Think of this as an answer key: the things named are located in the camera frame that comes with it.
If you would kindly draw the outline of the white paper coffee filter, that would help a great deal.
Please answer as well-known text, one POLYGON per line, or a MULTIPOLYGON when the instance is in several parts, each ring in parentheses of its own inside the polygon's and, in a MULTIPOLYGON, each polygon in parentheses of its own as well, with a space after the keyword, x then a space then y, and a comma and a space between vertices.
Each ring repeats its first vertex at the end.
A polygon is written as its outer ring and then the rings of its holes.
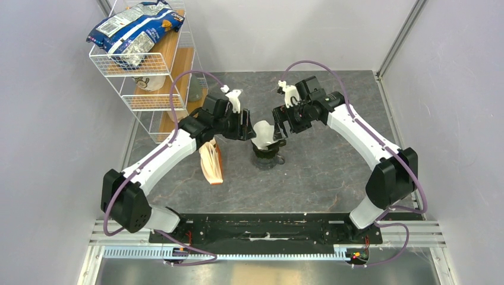
POLYGON ((251 141, 259 150, 267 150, 270 145, 276 142, 273 139, 274 126, 268 121, 258 121, 254 124, 253 130, 256 137, 252 138, 251 141))

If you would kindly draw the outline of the dark green coffee dripper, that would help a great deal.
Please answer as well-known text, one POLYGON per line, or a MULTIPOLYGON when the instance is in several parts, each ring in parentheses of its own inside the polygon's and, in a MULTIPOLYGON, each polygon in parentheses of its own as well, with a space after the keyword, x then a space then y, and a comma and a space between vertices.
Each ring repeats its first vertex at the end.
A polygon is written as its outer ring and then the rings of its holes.
POLYGON ((265 149, 259 149, 258 146, 256 146, 255 143, 252 142, 254 155, 258 159, 274 159, 279 153, 280 148, 285 145, 286 140, 279 140, 277 142, 274 142, 273 144, 266 146, 265 149))

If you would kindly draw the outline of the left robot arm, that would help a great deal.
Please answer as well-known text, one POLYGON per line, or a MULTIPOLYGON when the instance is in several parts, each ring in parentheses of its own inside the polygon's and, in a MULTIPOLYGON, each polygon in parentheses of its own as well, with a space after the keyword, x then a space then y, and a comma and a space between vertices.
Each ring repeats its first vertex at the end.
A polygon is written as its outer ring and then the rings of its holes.
POLYGON ((105 235, 149 229, 163 231, 171 242, 185 238, 187 228, 181 223, 181 215, 169 207, 151 205, 147 196, 174 166, 215 135, 239 141, 256 136, 248 109, 241 108, 241 93, 235 89, 206 96, 203 106, 180 120, 178 129, 147 156, 122 171, 110 169, 105 173, 100 202, 104 221, 112 219, 120 225, 113 232, 105 229, 105 235))

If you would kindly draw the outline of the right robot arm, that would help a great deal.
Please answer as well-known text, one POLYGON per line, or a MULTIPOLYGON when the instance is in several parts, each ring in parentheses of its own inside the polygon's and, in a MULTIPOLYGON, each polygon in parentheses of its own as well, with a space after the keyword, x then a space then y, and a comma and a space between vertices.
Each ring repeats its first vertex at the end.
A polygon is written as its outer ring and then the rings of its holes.
POLYGON ((343 226, 344 238, 359 242, 366 237, 367 227, 416 190, 417 153, 412 148, 401 149, 380 135, 346 103, 343 94, 327 93, 315 76, 295 85, 279 81, 277 92, 284 96, 285 103, 272 110, 274 139, 298 134, 319 121, 344 137, 371 169, 366 196, 343 226))

